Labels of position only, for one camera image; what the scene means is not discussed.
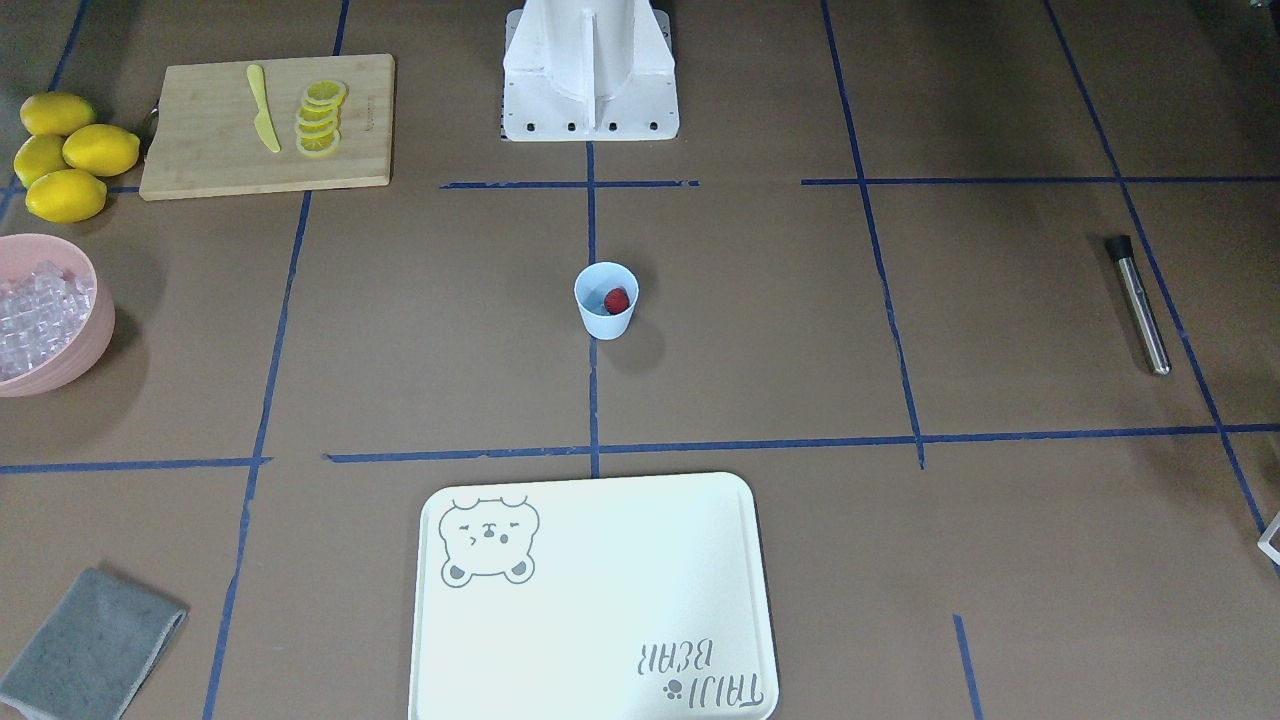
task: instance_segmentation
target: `yellow lemon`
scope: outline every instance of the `yellow lemon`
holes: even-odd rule
[[[138,164],[138,136],[115,126],[84,126],[63,145],[63,159],[100,178],[118,176]]]
[[[342,133],[333,131],[332,133],[325,133],[320,137],[302,137],[297,138],[297,149],[305,158],[324,158],[325,155],[333,154],[338,149],[338,143],[342,142]]]
[[[333,120],[329,120],[320,126],[307,126],[303,123],[298,123],[293,126],[293,135],[297,135],[298,137],[306,140],[306,138],[326,136],[335,129],[338,129],[338,123]]]
[[[44,176],[54,170],[65,170],[63,161],[63,136],[33,135],[27,138],[13,156],[13,172],[22,181],[22,187],[31,187]]]
[[[347,99],[347,83],[339,79],[321,79],[307,86],[302,102],[315,109],[333,108]]]
[[[106,183],[84,170],[56,170],[27,190],[27,210],[50,223],[78,223],[106,205]]]
[[[32,95],[22,104],[18,115],[31,135],[60,135],[63,137],[97,118],[87,100],[70,92]]]
[[[338,117],[338,106],[316,109],[303,102],[298,108],[298,124],[300,126],[320,126],[328,123]]]

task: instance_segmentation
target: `white paper cup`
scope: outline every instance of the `white paper cup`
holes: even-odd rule
[[[627,292],[631,305],[617,315],[609,315],[604,310],[604,296],[616,287]],[[626,332],[627,324],[631,323],[631,313],[640,300],[640,283],[631,270],[617,263],[596,263],[577,274],[577,281],[573,282],[573,297],[577,300],[577,311],[582,315],[586,332],[596,340],[613,340]]]

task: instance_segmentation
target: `bear illustration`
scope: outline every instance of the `bear illustration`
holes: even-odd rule
[[[539,518],[526,501],[480,500],[465,506],[454,502],[444,511],[440,516],[447,556],[440,569],[444,584],[461,588],[476,575],[504,575],[520,584],[532,577],[530,550]]]

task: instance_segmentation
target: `white tray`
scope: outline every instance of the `white tray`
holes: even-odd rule
[[[408,701],[410,720],[768,717],[750,488],[709,473],[436,492]]]

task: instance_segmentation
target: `raspberry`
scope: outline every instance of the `raspberry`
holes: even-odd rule
[[[625,313],[627,307],[631,307],[631,299],[627,297],[627,291],[621,287],[616,287],[604,296],[604,311],[609,315],[617,315]]]

